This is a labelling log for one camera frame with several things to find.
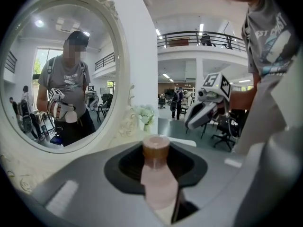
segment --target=window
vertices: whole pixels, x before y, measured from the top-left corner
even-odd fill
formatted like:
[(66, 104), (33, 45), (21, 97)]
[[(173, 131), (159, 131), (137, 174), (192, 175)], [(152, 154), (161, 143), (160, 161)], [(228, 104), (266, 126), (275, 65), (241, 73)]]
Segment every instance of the window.
[(114, 94), (116, 83), (114, 81), (107, 81), (107, 87), (109, 88), (109, 93)]
[[(34, 63), (34, 71), (33, 71), (33, 74), (36, 75), (35, 78), (39, 77), (43, 66), (46, 64), (46, 62), (49, 59), (51, 59), (57, 55), (61, 55), (61, 54), (62, 54), (62, 50), (38, 49), (36, 58), (35, 58), (35, 63)], [(37, 109), (36, 101), (37, 101), (37, 96), (38, 96), (38, 90), (39, 90), (38, 79), (34, 79), (33, 80), (33, 98), (34, 98), (35, 109)]]

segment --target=gray appliance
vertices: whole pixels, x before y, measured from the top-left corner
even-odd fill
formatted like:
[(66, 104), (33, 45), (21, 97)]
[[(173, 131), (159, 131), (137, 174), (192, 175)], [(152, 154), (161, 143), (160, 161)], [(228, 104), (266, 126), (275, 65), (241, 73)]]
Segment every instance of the gray appliance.
[[(168, 165), (180, 188), (173, 226), (243, 227), (260, 220), (302, 170), (302, 133), (302, 127), (277, 133), (246, 157), (172, 142)], [(144, 200), (143, 164), (141, 142), (121, 145), (72, 161), (21, 196), (47, 226), (161, 227)]]

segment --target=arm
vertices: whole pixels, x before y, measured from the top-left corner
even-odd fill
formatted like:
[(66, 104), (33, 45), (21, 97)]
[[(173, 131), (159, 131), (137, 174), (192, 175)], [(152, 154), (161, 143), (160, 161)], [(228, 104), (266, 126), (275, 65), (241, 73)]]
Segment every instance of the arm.
[(84, 81), (83, 81), (83, 92), (84, 92), (84, 94), (85, 94), (86, 88), (87, 88), (87, 82), (86, 82), (86, 79), (84, 79)]
[(47, 88), (40, 84), (37, 96), (37, 109), (43, 112), (47, 112), (47, 104)]
[(247, 109), (249, 110), (252, 101), (257, 92), (257, 84), (261, 81), (258, 73), (253, 73), (254, 87), (245, 92), (232, 91), (230, 100), (230, 109)]

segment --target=mirror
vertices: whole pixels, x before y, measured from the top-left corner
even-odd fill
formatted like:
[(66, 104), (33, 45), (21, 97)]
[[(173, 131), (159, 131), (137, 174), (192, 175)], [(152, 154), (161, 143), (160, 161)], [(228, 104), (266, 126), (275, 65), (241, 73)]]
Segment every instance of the mirror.
[(106, 25), (85, 7), (64, 4), (32, 13), (5, 67), (6, 114), (33, 145), (72, 148), (109, 117), (114, 47)]

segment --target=backpack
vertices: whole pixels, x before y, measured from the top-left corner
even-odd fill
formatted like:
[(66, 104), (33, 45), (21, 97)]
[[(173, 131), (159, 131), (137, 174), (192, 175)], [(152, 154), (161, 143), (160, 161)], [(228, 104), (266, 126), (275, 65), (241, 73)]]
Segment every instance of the backpack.
[(173, 102), (179, 102), (180, 101), (180, 95), (177, 92), (174, 92), (174, 95), (172, 96), (172, 101)]
[[(49, 84), (49, 80), (51, 78), (51, 73), (53, 71), (53, 66), (55, 65), (55, 61), (56, 61), (57, 56), (53, 57), (52, 59), (50, 59), (47, 63), (47, 81), (46, 81), (46, 85), (48, 87)], [(85, 66), (83, 65), (82, 61), (80, 61), (80, 66), (82, 69), (82, 72), (84, 74), (84, 77), (86, 79), (86, 73), (85, 73)]]
[(27, 101), (22, 99), (20, 102), (20, 114), (21, 116), (29, 115)]

